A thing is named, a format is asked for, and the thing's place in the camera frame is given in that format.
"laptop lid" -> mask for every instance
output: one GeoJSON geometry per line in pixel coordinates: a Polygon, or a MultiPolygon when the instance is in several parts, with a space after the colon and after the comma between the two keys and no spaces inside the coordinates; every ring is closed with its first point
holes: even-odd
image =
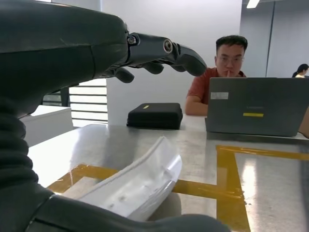
{"type": "Polygon", "coordinates": [[[308,103],[305,78],[211,78],[207,130],[295,136],[308,103]]]}

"ceiling light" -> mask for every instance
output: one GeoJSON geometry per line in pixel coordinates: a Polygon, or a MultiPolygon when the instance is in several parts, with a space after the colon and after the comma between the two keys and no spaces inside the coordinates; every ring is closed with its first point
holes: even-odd
{"type": "Polygon", "coordinates": [[[251,9],[251,8],[255,8],[260,0],[249,0],[246,8],[251,9]]]}

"robotic hand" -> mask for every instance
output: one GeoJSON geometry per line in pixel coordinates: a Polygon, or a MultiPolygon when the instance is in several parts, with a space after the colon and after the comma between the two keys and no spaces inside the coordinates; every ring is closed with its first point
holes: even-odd
{"type": "Polygon", "coordinates": [[[44,95],[93,78],[130,82],[124,67],[160,73],[162,64],[200,75],[206,64],[170,39],[129,34],[120,18],[32,0],[0,1],[0,231],[229,231],[207,216],[133,222],[38,184],[19,118],[44,95]]]}

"red shirt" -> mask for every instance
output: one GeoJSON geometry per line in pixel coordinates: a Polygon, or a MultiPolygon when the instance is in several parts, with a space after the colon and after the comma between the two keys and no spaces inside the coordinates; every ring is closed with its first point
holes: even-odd
{"type": "MultiPolygon", "coordinates": [[[[246,77],[242,71],[239,73],[241,77],[246,77]]],[[[201,103],[208,105],[208,95],[210,92],[210,79],[212,77],[219,77],[216,68],[207,68],[203,75],[195,77],[188,96],[197,96],[201,103]]]]}

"yellow tag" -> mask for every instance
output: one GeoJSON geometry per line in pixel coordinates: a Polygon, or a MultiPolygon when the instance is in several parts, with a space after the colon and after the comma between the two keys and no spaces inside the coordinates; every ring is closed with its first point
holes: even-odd
{"type": "Polygon", "coordinates": [[[243,116],[246,117],[263,117],[264,114],[256,114],[256,113],[243,113],[243,116]]]}

